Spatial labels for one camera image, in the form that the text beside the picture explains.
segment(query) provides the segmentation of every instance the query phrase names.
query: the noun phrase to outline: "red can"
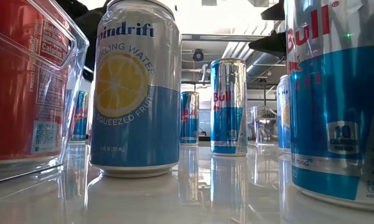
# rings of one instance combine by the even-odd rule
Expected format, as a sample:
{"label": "red can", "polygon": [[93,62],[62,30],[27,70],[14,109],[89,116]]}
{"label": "red can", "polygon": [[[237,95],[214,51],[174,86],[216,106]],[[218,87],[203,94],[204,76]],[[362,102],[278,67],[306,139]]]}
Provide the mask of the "red can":
{"label": "red can", "polygon": [[63,62],[69,39],[27,0],[0,0],[0,34],[8,39],[0,36],[0,164],[52,159],[62,148],[68,70],[47,65]]}

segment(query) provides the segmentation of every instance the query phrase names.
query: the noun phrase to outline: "white countertop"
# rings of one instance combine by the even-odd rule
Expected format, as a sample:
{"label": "white countertop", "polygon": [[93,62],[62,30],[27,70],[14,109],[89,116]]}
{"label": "white countertop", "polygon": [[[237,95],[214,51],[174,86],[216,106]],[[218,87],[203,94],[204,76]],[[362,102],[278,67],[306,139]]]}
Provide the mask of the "white countertop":
{"label": "white countertop", "polygon": [[374,223],[374,213],[298,192],[290,155],[276,147],[252,147],[246,157],[182,147],[172,172],[145,179],[102,177],[88,151],[70,145],[63,167],[0,183],[0,224]]}

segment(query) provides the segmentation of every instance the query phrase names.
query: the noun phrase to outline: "barcode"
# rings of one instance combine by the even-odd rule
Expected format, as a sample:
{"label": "barcode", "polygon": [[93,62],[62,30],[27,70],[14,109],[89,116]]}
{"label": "barcode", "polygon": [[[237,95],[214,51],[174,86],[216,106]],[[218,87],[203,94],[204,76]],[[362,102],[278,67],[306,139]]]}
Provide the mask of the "barcode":
{"label": "barcode", "polygon": [[53,152],[57,137],[57,124],[51,121],[35,121],[32,153]]}

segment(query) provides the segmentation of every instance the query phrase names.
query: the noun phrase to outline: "security camera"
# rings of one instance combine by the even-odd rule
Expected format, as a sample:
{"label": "security camera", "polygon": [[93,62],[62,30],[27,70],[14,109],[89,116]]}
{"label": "security camera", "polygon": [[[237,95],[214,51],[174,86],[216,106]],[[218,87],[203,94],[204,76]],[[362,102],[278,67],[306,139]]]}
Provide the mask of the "security camera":
{"label": "security camera", "polygon": [[192,57],[194,61],[196,62],[200,62],[203,60],[204,56],[203,56],[203,52],[202,52],[202,49],[196,49],[195,50],[195,53],[194,53],[194,56]]}

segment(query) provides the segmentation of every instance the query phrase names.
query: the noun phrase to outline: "lemon slice graphic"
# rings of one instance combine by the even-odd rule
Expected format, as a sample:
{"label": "lemon slice graphic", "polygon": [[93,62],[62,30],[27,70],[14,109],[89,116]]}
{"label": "lemon slice graphic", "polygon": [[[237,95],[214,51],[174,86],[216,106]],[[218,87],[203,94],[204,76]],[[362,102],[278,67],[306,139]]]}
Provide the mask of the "lemon slice graphic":
{"label": "lemon slice graphic", "polygon": [[141,62],[132,55],[117,52],[107,55],[98,69],[96,107],[109,117],[132,112],[147,93],[147,75]]}
{"label": "lemon slice graphic", "polygon": [[290,115],[290,107],[289,107],[289,103],[286,103],[284,105],[284,108],[283,108],[283,118],[284,118],[284,123],[285,123],[285,126],[289,127],[291,125],[291,115]]}

